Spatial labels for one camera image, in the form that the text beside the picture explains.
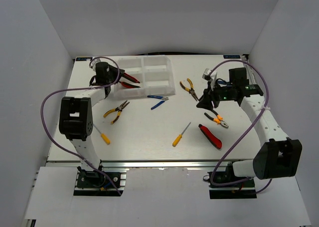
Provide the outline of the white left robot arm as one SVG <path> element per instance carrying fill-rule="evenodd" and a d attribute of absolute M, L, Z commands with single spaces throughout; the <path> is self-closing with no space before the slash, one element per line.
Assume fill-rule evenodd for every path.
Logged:
<path fill-rule="evenodd" d="M 92 89 L 75 97 L 61 100 L 59 131 L 68 139 L 80 156 L 81 168 L 89 171 L 88 181 L 96 187 L 105 182 L 105 174 L 97 170 L 101 165 L 91 139 L 94 128 L 92 107 L 108 97 L 113 83 L 118 78 L 118 69 L 107 62 L 95 65 L 95 83 Z"/>

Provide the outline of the red handled pliers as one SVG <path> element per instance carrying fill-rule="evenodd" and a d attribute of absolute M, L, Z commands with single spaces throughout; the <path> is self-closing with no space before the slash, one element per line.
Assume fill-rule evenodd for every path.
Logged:
<path fill-rule="evenodd" d="M 133 76 L 127 74 L 126 72 L 124 72 L 124 73 L 122 74 L 122 77 L 125 78 L 125 79 L 127 79 L 127 80 L 129 80 L 129 81 L 131 81 L 131 82 L 133 82 L 133 83 L 140 83 L 139 80 L 137 80 L 135 77 L 133 77 Z"/>

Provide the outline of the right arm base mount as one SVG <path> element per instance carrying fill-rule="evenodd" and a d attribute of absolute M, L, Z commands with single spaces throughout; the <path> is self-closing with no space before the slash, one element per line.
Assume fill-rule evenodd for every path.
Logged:
<path fill-rule="evenodd" d="M 217 184 L 224 184 L 217 186 L 210 180 L 212 172 L 208 172 L 203 176 L 202 180 L 209 184 L 209 197 L 211 200 L 236 200 L 236 199 L 256 199 L 255 182 L 249 179 L 245 182 L 236 184 L 229 184 L 230 182 L 241 181 L 244 177 L 236 177 L 233 171 L 232 163 L 229 162 L 225 169 L 217 170 L 213 181 Z"/>

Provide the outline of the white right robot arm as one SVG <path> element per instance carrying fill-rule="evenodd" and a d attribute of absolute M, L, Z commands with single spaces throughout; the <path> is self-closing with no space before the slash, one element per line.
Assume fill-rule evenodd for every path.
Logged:
<path fill-rule="evenodd" d="M 232 170 L 226 172 L 225 180 L 237 186 L 243 178 L 257 177 L 260 180 L 292 177 L 296 174 L 302 144 L 291 139 L 278 125 L 265 106 L 264 93 L 257 84 L 250 84 L 244 67 L 229 70 L 230 85 L 220 86 L 217 72 L 205 69 L 207 80 L 198 108 L 213 111 L 221 101 L 235 101 L 249 117 L 258 135 L 261 148 L 252 160 L 235 161 Z"/>

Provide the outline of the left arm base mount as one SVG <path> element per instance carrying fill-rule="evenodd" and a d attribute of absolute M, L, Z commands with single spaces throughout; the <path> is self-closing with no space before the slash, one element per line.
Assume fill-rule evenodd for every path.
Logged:
<path fill-rule="evenodd" d="M 124 191 L 126 173 L 124 172 L 105 172 L 111 181 L 104 175 L 96 171 L 85 171 L 80 166 L 77 167 L 77 177 L 74 187 L 74 196 L 86 197 L 119 197 L 118 191 Z"/>

